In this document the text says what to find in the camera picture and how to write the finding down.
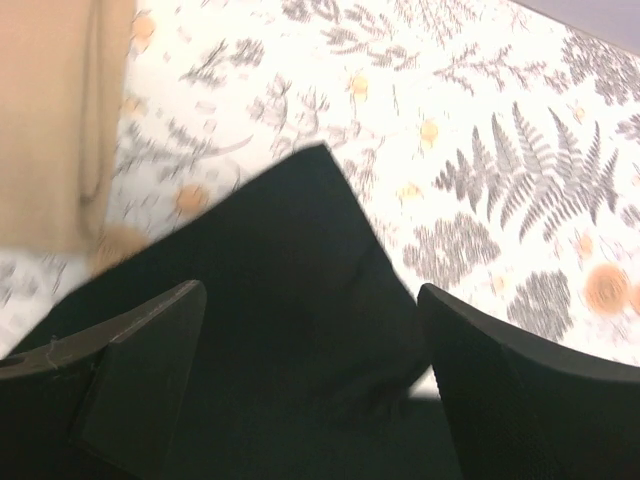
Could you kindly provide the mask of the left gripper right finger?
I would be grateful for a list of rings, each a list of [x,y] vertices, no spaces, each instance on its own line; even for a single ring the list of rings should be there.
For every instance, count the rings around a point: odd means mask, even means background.
[[[638,368],[533,335],[432,284],[417,305],[464,478],[638,478]]]

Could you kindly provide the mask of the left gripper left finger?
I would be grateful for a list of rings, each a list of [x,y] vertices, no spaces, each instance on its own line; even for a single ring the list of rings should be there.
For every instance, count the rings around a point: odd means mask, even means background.
[[[3,359],[2,478],[160,478],[205,305],[204,286],[187,281]]]

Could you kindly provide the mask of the black t shirt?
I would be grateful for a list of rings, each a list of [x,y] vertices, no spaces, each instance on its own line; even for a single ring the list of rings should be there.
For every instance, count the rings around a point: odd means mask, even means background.
[[[429,354],[325,145],[68,294],[18,344],[69,335],[190,280],[207,295],[167,479],[457,479],[441,404],[410,387]]]

